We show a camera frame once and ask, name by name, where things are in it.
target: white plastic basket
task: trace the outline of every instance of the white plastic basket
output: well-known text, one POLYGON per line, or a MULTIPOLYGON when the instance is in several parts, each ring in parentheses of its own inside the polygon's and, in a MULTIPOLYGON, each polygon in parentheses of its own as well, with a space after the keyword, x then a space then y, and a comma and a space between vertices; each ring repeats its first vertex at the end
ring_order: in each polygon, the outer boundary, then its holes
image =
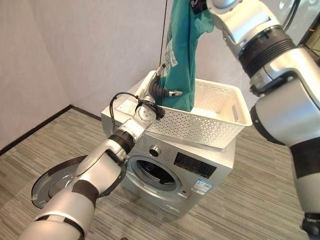
POLYGON ((245 127, 252 125, 239 88, 196 79, 191 112, 164 107, 165 116, 148 131, 224 149, 245 127))

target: basket handle hole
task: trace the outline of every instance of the basket handle hole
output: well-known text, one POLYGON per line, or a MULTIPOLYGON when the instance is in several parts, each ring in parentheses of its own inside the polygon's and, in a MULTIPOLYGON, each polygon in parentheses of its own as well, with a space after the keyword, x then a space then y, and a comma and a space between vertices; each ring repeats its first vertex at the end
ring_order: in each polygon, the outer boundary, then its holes
POLYGON ((238 116, 238 113, 237 113, 236 105, 234 105, 234 104, 232 106, 232 113, 233 113, 234 120, 238 121, 239 116, 238 116))

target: washing machine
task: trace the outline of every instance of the washing machine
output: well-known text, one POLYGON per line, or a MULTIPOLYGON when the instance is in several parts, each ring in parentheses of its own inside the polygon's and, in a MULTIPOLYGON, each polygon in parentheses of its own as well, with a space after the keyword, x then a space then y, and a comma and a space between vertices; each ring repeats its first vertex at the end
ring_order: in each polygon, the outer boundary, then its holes
MULTIPOLYGON (((129 92, 134 93, 140 83, 129 92)), ((135 112, 134 98, 114 103, 116 126, 135 112)), ((109 106, 101 113, 103 131, 112 134, 109 106)), ((220 184, 234 165, 235 139, 224 149, 184 142, 146 131, 128 155, 121 186, 162 209, 182 217, 220 184)))

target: display panel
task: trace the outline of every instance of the display panel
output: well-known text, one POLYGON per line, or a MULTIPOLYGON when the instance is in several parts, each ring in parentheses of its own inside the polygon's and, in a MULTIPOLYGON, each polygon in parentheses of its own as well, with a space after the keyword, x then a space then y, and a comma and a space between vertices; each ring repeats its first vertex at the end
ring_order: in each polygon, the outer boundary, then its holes
POLYGON ((200 175, 201 177, 204 177, 206 179, 210 178, 210 176, 217 169, 215 166, 199 161, 181 152, 177 153, 174 160, 174 165, 200 175))

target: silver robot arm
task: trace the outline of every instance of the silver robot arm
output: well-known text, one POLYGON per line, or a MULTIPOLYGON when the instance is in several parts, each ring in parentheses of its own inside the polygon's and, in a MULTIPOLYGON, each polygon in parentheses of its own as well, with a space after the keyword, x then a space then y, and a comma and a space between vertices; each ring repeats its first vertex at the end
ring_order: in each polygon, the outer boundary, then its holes
POLYGON ((268 141, 286 145, 302 222, 320 238, 320 68, 296 47, 273 13, 259 0, 206 0, 223 39, 250 77, 259 97, 250 114, 268 141))
POLYGON ((46 204, 18 239, 85 239, 97 198, 109 195, 121 182, 126 173, 127 154, 144 131, 163 115, 153 98, 144 96, 134 116, 81 162, 72 183, 46 204))

